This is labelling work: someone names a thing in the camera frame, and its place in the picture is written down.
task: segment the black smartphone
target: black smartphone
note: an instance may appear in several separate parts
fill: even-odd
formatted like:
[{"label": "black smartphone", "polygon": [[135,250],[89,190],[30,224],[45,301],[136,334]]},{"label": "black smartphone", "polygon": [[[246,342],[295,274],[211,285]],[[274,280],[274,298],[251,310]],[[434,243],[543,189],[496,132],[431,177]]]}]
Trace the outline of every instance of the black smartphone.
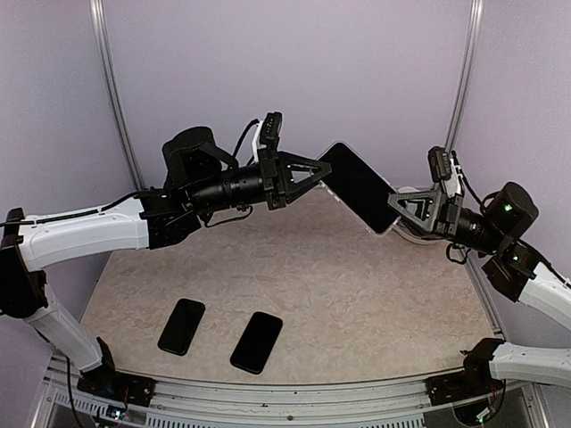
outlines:
[{"label": "black smartphone", "polygon": [[263,312],[254,313],[230,357],[230,364],[259,375],[266,366],[283,324],[278,317]]},{"label": "black smartphone", "polygon": [[320,158],[331,165],[321,181],[376,234],[386,232],[399,215],[389,207],[396,193],[382,177],[345,143],[335,143]]},{"label": "black smartphone", "polygon": [[159,348],[171,354],[185,355],[204,311],[204,304],[200,301],[180,299],[162,330]]}]

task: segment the wire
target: wire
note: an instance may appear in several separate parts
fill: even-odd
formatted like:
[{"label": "wire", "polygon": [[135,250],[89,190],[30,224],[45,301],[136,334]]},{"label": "wire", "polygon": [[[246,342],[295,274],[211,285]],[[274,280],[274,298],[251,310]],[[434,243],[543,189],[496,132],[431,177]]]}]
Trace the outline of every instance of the wire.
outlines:
[{"label": "wire", "polygon": [[[460,162],[458,161],[458,156],[456,155],[456,152],[452,150],[451,152],[452,157],[454,158],[454,161],[456,163],[456,165],[459,165]],[[470,192],[470,194],[472,195],[472,197],[474,198],[474,201],[477,202],[478,205],[482,205],[482,201],[480,200],[480,198],[478,198],[476,192],[474,191],[474,189],[472,188],[472,186],[470,185],[470,183],[468,182],[468,178],[466,177],[466,174],[464,174],[464,171],[462,171],[462,182],[464,183],[464,185],[466,186],[467,190]]]},{"label": "wire", "polygon": [[500,404],[498,404],[498,406],[494,408],[493,413],[491,413],[490,416],[484,420],[486,424],[500,413],[505,398],[506,398],[506,381],[504,380],[503,387],[501,388]]},{"label": "wire", "polygon": [[73,417],[75,418],[75,422],[79,428],[84,428],[84,426],[79,421],[78,412],[75,409],[75,403],[73,402],[73,393],[71,392],[71,362],[69,358],[65,358],[68,362],[68,395],[70,396],[70,405],[71,405],[71,412],[73,413]]},{"label": "wire", "polygon": [[465,265],[468,262],[468,254],[472,251],[471,248],[468,248],[467,251],[464,253],[463,259],[454,259],[451,256],[452,250],[462,250],[464,248],[466,248],[466,247],[464,247],[463,245],[458,245],[457,243],[449,243],[446,246],[446,259],[448,259],[452,263],[458,263],[459,265]]},{"label": "wire", "polygon": [[44,225],[45,223],[53,223],[55,221],[64,221],[64,220],[71,220],[74,218],[81,218],[85,216],[93,216],[94,214],[98,214],[99,212],[104,212],[110,210],[111,208],[115,208],[120,203],[123,203],[129,198],[134,196],[138,196],[140,192],[132,192],[126,194],[125,196],[120,197],[117,201],[112,202],[108,205],[104,205],[101,209],[92,209],[87,211],[76,212],[74,214],[67,214],[64,216],[57,216],[57,217],[50,217],[50,218],[40,218],[38,220],[22,220],[22,221],[6,221],[4,223],[0,223],[0,227],[6,226],[34,226],[34,225]]},{"label": "wire", "polygon": [[236,147],[234,149],[234,152],[232,153],[232,157],[236,158],[238,152],[240,151],[240,147],[242,147],[242,143],[244,142],[244,139],[246,138],[246,136],[248,135],[248,132],[250,131],[250,129],[254,126],[259,124],[260,121],[257,119],[253,119],[244,129],[244,132],[242,133],[242,135],[240,135],[240,138],[238,139],[238,142],[236,143]]},{"label": "wire", "polygon": [[252,213],[253,213],[253,206],[248,205],[248,212],[246,214],[244,214],[243,216],[227,218],[226,220],[221,220],[218,223],[214,223],[213,225],[208,224],[209,221],[211,221],[211,219],[212,219],[212,217],[210,217],[206,221],[204,221],[204,227],[210,228],[210,227],[215,227],[215,226],[219,226],[219,225],[224,225],[226,223],[232,223],[234,221],[246,220],[247,218],[249,218],[252,215]]}]

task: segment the tabletop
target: tabletop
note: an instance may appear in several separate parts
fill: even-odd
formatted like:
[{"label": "tabletop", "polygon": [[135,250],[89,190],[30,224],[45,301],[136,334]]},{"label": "tabletop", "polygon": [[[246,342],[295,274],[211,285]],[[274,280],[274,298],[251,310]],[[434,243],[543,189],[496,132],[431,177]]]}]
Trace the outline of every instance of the tabletop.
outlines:
[{"label": "tabletop", "polygon": [[[114,252],[82,324],[118,369],[147,375],[315,384],[433,373],[461,366],[461,350],[493,336],[465,268],[444,249],[373,235],[318,188],[173,247]],[[184,357],[157,347],[181,298],[206,307]],[[259,375],[229,362],[256,311],[284,322]]]}]

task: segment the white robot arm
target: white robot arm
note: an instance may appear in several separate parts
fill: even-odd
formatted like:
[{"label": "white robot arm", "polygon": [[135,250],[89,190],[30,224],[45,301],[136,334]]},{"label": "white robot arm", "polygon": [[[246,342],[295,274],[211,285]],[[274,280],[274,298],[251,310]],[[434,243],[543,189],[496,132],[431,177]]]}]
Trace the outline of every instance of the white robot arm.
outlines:
[{"label": "white robot arm", "polygon": [[[401,215],[403,223],[422,239],[445,239],[452,242],[449,249],[491,256],[483,271],[498,292],[571,330],[571,284],[540,252],[521,240],[539,214],[529,194],[520,185],[507,183],[480,201],[455,153],[449,156],[442,147],[435,147],[429,151],[428,160],[437,183],[434,190],[388,197],[389,206]],[[464,185],[479,204],[480,213],[462,207]],[[466,262],[466,258],[452,259],[449,250],[447,256],[460,264]],[[462,372],[427,380],[434,405],[498,390],[506,379],[571,388],[571,350],[483,339],[466,355]]]},{"label": "white robot arm", "polygon": [[[101,252],[175,245],[198,230],[201,221],[208,226],[219,210],[252,212],[252,205],[259,202],[276,210],[294,202],[331,168],[325,162],[278,152],[281,121],[281,113],[268,113],[258,125],[253,165],[240,168],[236,153],[217,147],[209,128],[190,128],[162,148],[168,169],[163,189],[50,216],[25,217],[22,209],[11,210],[1,225],[2,314],[22,319],[66,355],[82,373],[80,390],[120,401],[129,391],[130,402],[148,406],[153,380],[115,370],[107,345],[79,325],[57,300],[43,269]],[[293,171],[297,170],[310,175],[295,182]]]}]

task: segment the lavender backdrop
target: lavender backdrop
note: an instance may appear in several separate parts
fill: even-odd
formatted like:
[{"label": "lavender backdrop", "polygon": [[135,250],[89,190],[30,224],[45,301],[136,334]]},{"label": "lavender backdrop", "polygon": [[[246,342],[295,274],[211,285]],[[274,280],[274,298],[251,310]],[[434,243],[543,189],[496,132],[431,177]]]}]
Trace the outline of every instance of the lavender backdrop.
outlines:
[{"label": "lavender backdrop", "polygon": [[[130,191],[98,62],[88,2],[3,2],[0,13],[0,215],[74,210]],[[48,269],[83,312],[105,256]],[[25,426],[50,348],[0,317],[0,426]]]},{"label": "lavender backdrop", "polygon": [[[571,275],[571,3],[489,1],[458,152],[476,192],[521,184],[540,217],[525,235]],[[491,290],[515,343],[571,347],[571,333]],[[545,388],[556,427],[569,426],[571,391]]]},{"label": "lavender backdrop", "polygon": [[[429,182],[443,144],[470,2],[289,0],[106,2],[127,125],[148,185],[161,145],[210,126],[230,149],[244,126],[284,113],[282,150],[347,141],[396,185]],[[245,147],[242,161],[251,153]]]}]

